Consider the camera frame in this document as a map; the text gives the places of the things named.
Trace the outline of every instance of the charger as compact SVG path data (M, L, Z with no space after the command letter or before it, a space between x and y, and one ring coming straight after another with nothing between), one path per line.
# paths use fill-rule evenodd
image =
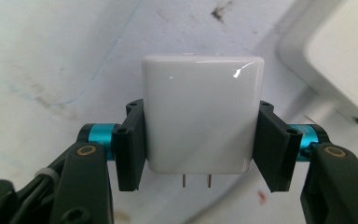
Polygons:
M258 57L146 56L144 113L150 169L183 175L246 172L263 68Z

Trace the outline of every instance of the plug prong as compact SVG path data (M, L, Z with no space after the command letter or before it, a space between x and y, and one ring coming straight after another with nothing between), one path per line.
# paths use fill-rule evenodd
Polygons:
M182 187L185 188L186 187L186 175L182 176Z
M212 175L208 175L208 188L211 188L212 185Z

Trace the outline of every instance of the white table surface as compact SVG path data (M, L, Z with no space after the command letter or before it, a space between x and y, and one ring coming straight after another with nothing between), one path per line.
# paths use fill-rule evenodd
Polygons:
M142 98L141 60L150 53L261 56L262 99L286 122L321 124L358 155L358 126L332 112L275 55L288 22L307 1L0 2L0 178L22 188L75 142L88 122L125 118ZM216 8L221 21L211 14ZM119 192L108 162L117 223L304 223L298 163L288 193L269 192L255 165L245 175L158 175L144 168L140 190ZM266 195L260 201L260 193Z

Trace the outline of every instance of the scratch mark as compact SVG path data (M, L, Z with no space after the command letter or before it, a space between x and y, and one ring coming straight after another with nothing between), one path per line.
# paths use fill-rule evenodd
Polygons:
M46 102L42 97L37 96L36 98L34 98L39 104L41 104L44 108L49 109L50 108L50 104L48 102Z
M232 5L232 1L227 2L225 5L223 5L222 7L216 7L213 12L211 12L211 15L217 19L218 21L223 23L223 16L225 14L226 8L228 6Z
M29 175L33 173L32 169L25 164L21 163L20 161L17 161L13 157L11 157L9 154L7 154L5 151L0 150L0 160L7 162L8 164L17 167L19 170L27 172Z
M130 16L127 19L126 23L124 24L123 28L119 31L117 38L113 41L113 43L109 47L109 50L107 51L106 55L103 57L103 61L100 63L100 66L97 68L95 73L90 77L89 82L86 84L86 87L77 96L75 96L72 99L69 99L69 100L64 101L64 102L58 102L58 103L48 103L48 102L45 101L44 103L42 103L43 106L47 106L47 105L53 105L53 106L68 105L68 104L71 104L71 103L77 101L80 97L83 96L83 94L89 89L90 84L92 83L92 81L98 75L101 74L101 71L102 71L102 69L104 68L104 66L105 66L105 64L107 62L107 59L109 58L110 54L112 54L113 50L115 49L118 40L120 40L122 38L122 35L123 35L124 31L127 29L128 25L132 21L136 11L138 10L139 6L141 5L141 2L142 1L138 1L138 4L136 5L135 9L130 14ZM12 83L11 81L9 81L7 79L4 79L4 78L0 77L0 82L5 84L7 86L7 88L10 90L10 92L18 94L24 100L38 101L38 99L40 99L39 96L34 96L34 95L32 95L32 94L30 94L28 92L23 91L23 88L19 87L19 85L16 85L16 84Z
M158 14L163 20L165 20L166 22L169 22L169 21L170 21L170 20L168 20L168 18L164 15L164 12L163 12L161 9L157 10L156 12L157 12L157 14Z
M91 78L89 79L89 82L86 85L86 88L83 89L83 91L81 91L81 93L78 94L78 96L74 97L73 99L70 99L66 102L61 102L61 103L56 103L53 105L68 105L71 104L75 101L77 101L81 96L83 96L83 94L89 89L90 84L92 83L92 81L101 74L101 71L103 70L107 59L109 58L110 54L112 54L112 52L114 51L118 40L122 39L122 35L124 33L124 31L127 29L128 25L130 24L130 22L132 21L136 11L138 10L139 6L141 5L142 1L138 1L138 4L136 5L135 9L132 11L132 13L130 14L129 18L127 19L126 23L124 24L123 28L120 30L120 32L118 33L117 38L113 41L112 45L109 47L109 50L107 51L106 55L103 57L103 61L101 62L100 66L98 67L97 71L91 76Z

